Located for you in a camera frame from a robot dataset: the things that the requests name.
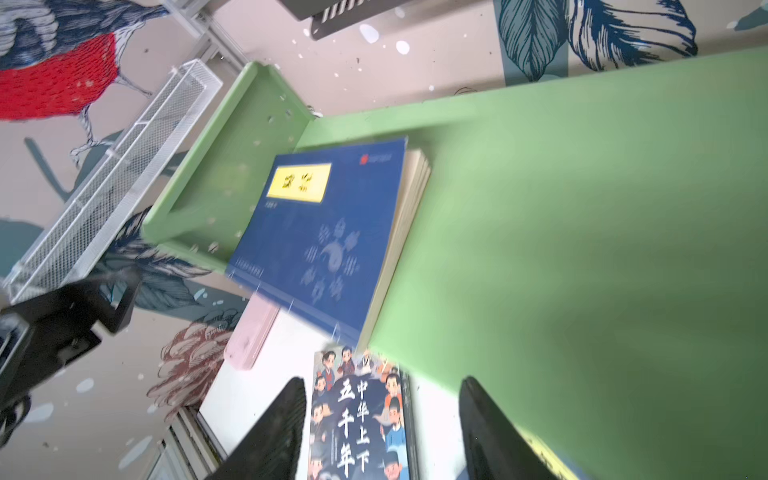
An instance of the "white spot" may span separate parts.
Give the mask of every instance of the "white spot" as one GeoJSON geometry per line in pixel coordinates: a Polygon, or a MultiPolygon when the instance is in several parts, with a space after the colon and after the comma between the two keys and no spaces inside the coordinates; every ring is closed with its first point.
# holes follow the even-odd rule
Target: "white spot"
{"type": "Polygon", "coordinates": [[[398,40],[395,47],[402,55],[407,55],[408,52],[411,51],[411,45],[408,45],[408,42],[404,40],[398,40]]]}
{"type": "Polygon", "coordinates": [[[376,43],[379,40],[379,31],[367,23],[360,25],[360,34],[368,43],[376,43]]]}
{"type": "Polygon", "coordinates": [[[24,423],[40,423],[48,420],[53,415],[53,403],[44,403],[40,406],[34,407],[27,414],[27,418],[24,419],[24,423]]]}
{"type": "Polygon", "coordinates": [[[76,386],[74,389],[78,393],[86,393],[88,390],[94,388],[94,380],[93,379],[85,379],[82,382],[78,383],[78,386],[76,386]]]}
{"type": "Polygon", "coordinates": [[[120,463],[118,463],[118,469],[122,470],[123,468],[133,463],[136,458],[139,458],[141,454],[144,453],[144,450],[147,449],[150,442],[152,442],[151,436],[147,436],[141,439],[141,441],[134,445],[132,449],[128,450],[128,453],[125,454],[125,457],[120,460],[120,463]]]}

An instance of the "white table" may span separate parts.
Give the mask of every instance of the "white table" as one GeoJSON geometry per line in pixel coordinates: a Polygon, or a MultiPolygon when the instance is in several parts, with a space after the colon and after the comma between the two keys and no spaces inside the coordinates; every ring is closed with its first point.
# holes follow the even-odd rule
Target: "white table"
{"type": "MultiPolygon", "coordinates": [[[[227,453],[235,449],[294,376],[305,379],[307,398],[311,398],[312,383],[306,380],[313,370],[314,353],[328,343],[325,333],[283,309],[251,370],[238,371],[224,362],[200,407],[200,414],[227,453]]],[[[413,374],[410,379],[420,478],[453,480],[466,466],[458,397],[427,379],[413,374]]],[[[304,480],[307,475],[309,408],[308,402],[296,470],[298,480],[304,480]]]]}

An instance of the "cartoon face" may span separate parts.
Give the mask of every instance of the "cartoon face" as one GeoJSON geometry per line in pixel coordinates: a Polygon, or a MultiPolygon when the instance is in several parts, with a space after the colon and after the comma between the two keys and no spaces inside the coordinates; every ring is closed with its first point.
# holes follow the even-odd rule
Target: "cartoon face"
{"type": "Polygon", "coordinates": [[[312,421],[315,423],[320,423],[320,420],[323,419],[323,407],[317,406],[312,410],[312,421]]]}
{"type": "Polygon", "coordinates": [[[400,423],[400,411],[398,409],[389,409],[389,421],[393,425],[400,423]]]}
{"type": "Polygon", "coordinates": [[[384,467],[384,475],[387,480],[398,480],[400,478],[400,472],[402,471],[402,465],[399,463],[390,463],[384,467]]]}
{"type": "Polygon", "coordinates": [[[400,393],[400,385],[397,383],[396,378],[391,377],[386,380],[386,391],[389,392],[391,396],[396,396],[400,393]]]}
{"type": "Polygon", "coordinates": [[[336,355],[331,353],[328,356],[328,359],[325,362],[323,362],[323,365],[325,365],[327,369],[332,369],[333,368],[333,363],[335,361],[336,361],[336,355]]]}
{"type": "Polygon", "coordinates": [[[323,469],[323,461],[317,458],[313,458],[312,461],[310,462],[310,472],[312,473],[312,476],[316,477],[320,473],[320,470],[322,469],[323,469]]]}

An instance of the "wire mesh rack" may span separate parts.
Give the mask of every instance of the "wire mesh rack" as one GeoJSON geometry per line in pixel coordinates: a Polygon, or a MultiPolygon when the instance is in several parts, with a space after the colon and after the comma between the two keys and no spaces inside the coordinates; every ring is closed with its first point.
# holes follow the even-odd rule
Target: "wire mesh rack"
{"type": "Polygon", "coordinates": [[[171,70],[165,86],[125,130],[3,282],[11,303],[87,276],[181,142],[221,89],[200,60],[171,70]]]}

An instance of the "dark blue book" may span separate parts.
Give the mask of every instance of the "dark blue book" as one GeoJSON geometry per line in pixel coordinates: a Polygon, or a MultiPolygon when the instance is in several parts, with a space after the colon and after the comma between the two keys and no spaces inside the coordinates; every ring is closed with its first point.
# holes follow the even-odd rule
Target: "dark blue book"
{"type": "Polygon", "coordinates": [[[364,330],[367,343],[418,205],[407,191],[423,191],[405,158],[405,138],[279,155],[227,275],[339,343],[356,346],[364,330]],[[403,206],[412,214],[391,247],[403,206]]]}

